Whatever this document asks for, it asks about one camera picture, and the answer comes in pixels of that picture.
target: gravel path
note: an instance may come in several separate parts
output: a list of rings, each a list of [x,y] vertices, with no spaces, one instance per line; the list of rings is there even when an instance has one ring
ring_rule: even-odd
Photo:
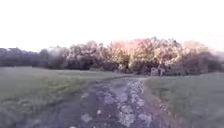
[[[143,86],[122,78],[93,85],[80,98],[49,108],[17,128],[173,128]]]

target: green grass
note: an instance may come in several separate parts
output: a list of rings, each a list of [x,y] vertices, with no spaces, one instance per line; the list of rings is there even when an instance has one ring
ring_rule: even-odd
[[[186,119],[188,127],[223,128],[224,73],[156,77],[146,84],[155,95],[168,103],[175,117]]]
[[[124,76],[111,72],[0,68],[0,128],[80,94],[88,83]]]

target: dirt path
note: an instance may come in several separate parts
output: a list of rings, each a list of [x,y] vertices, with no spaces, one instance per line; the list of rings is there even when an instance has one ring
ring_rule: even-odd
[[[96,84],[80,98],[43,111],[17,128],[173,128],[142,78]]]

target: treeline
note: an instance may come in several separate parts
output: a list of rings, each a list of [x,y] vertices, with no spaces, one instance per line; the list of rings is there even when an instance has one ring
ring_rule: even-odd
[[[193,47],[183,46],[175,40],[156,37],[111,42],[107,46],[89,41],[70,48],[51,47],[39,53],[1,48],[0,66],[106,70],[135,74],[150,74],[152,68],[159,68],[164,69],[164,75],[222,70],[221,62],[204,45],[193,43]]]

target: white sky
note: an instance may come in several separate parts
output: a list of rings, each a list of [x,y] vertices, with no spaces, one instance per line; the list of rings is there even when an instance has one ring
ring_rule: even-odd
[[[0,47],[37,51],[157,36],[224,50],[223,5],[222,0],[0,0]]]

